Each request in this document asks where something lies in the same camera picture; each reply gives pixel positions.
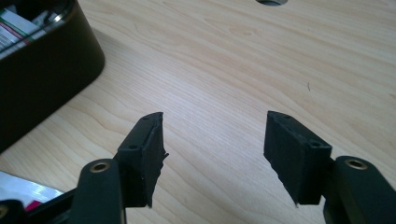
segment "light wood grain surface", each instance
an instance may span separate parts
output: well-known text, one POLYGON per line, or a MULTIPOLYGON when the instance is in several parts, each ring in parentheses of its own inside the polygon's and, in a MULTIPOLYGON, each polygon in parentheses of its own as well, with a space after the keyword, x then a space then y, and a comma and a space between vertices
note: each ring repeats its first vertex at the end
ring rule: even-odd
POLYGON ((0 156, 0 170, 69 190, 164 112, 170 153, 152 209, 130 223, 324 223, 296 208, 262 155, 266 113, 289 114, 373 163, 396 188, 396 2, 80 0, 101 76, 0 156))

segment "black plastic box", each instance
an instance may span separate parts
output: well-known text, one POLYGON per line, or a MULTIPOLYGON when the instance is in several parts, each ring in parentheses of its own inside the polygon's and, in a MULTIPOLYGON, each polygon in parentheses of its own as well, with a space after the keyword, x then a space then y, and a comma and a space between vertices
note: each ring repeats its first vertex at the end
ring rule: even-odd
POLYGON ((64 23, 0 60, 0 153, 102 72, 105 55, 79 4, 64 23))

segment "screw hole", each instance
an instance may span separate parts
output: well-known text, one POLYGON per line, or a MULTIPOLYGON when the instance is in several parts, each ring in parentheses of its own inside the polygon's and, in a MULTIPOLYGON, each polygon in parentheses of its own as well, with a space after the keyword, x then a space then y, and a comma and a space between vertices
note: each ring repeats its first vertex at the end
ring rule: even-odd
POLYGON ((321 143, 319 143, 319 142, 317 142, 317 141, 312 141, 312 142, 311 142, 311 146, 312 146, 312 147, 320 147, 320 146, 321 146, 321 143))
POLYGON ((357 170, 366 170, 368 168, 368 166, 364 162, 354 159, 346 160, 346 165, 357 170))
POLYGON ((268 7, 278 7, 288 2, 288 0, 256 0, 256 1, 268 7))
POLYGON ((93 173, 101 173, 107 170, 108 167, 110 167, 110 164, 108 164, 107 162, 98 162, 95 165, 93 165, 90 170, 93 173))

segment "black plastic part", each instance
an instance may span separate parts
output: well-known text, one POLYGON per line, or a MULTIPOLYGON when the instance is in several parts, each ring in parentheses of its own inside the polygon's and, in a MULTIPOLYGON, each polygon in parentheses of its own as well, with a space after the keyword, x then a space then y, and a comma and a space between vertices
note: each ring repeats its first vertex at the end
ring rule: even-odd
POLYGON ((323 207, 323 216, 326 224, 349 224, 349 218, 344 206, 340 203, 337 205, 330 204, 326 201, 323 207))
POLYGON ((51 201, 40 204, 35 209, 29 211, 27 213, 28 218, 26 219, 25 224, 63 223, 62 220, 67 220, 69 217, 69 210, 72 205, 75 192, 75 189, 67 191, 51 201))
POLYGON ((105 55, 79 4, 64 24, 0 60, 0 153, 93 82, 105 55))
POLYGON ((370 162, 338 157, 332 179, 351 223, 396 223, 396 192, 370 162))
POLYGON ((22 224, 26 219, 23 204, 18 200, 0 201, 0 223, 22 224))
POLYGON ((264 157, 295 203, 319 204, 332 146, 293 117, 268 111, 264 157))
POLYGON ((126 223, 119 165, 111 159, 88 163, 81 170, 70 224, 126 223))
POLYGON ((140 119, 114 158, 120 165, 125 207, 152 206, 152 195, 167 155, 163 148, 163 113, 140 119))

